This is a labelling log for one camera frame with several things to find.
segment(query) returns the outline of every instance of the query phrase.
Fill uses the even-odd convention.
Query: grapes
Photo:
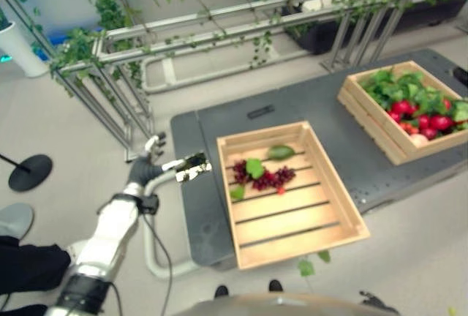
[[[260,178],[253,179],[252,176],[247,173],[246,164],[246,160],[242,160],[234,164],[234,180],[237,184],[246,184],[253,181],[252,188],[256,190],[264,190],[271,187],[278,190],[281,189],[285,183],[291,181],[295,177],[294,170],[284,166],[283,168],[278,169],[275,173],[264,168],[265,171],[262,176]]]
[[[252,187],[258,190],[264,190],[269,187],[280,189],[283,185],[291,181],[295,177],[295,172],[292,168],[284,166],[278,169],[275,173],[266,170],[262,177],[254,180]]]
[[[234,164],[233,170],[234,170],[234,179],[236,183],[245,184],[252,180],[252,177],[247,173],[246,165],[247,165],[246,160],[243,160]]]

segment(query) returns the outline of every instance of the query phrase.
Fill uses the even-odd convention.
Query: wooden crate
[[[422,72],[424,74],[421,81],[423,85],[432,86],[454,99],[461,99],[461,97],[413,61],[371,69],[346,77],[339,91],[338,101],[355,117],[356,121],[374,139],[375,143],[385,152],[394,165],[426,157],[468,142],[467,129],[431,140],[427,144],[416,145],[411,137],[361,86],[362,81],[367,80],[368,77],[382,69],[393,70],[397,77],[405,72]]]
[[[317,252],[369,237],[369,231],[338,173],[308,122],[286,124],[217,139],[231,232],[239,268]],[[285,144],[295,155],[282,161],[267,158],[271,146]],[[261,159],[271,172],[283,166],[296,177],[275,189],[246,185],[244,199],[233,202],[232,166]]]

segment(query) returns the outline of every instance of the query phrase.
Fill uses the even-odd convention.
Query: black pants
[[[9,236],[0,236],[0,294],[49,290],[60,285],[70,264],[70,256],[57,245],[23,245]],[[1,316],[43,315],[44,305],[0,312]]]

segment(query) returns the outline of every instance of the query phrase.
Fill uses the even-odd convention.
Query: gray workbench
[[[203,149],[213,165],[212,173],[182,186],[192,259],[202,266],[218,268],[235,264],[216,149],[216,138],[223,135],[309,121],[361,213],[463,169],[468,159],[466,145],[393,166],[336,100],[348,74],[408,60],[417,62],[460,95],[468,94],[450,76],[454,63],[432,50],[419,50],[175,116],[171,121],[175,155],[183,157]],[[273,105],[274,112],[247,117],[247,113],[267,105]]]

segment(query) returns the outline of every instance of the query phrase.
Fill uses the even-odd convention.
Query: gray shoe
[[[22,239],[32,225],[34,212],[29,204],[16,203],[0,210],[0,236]]]

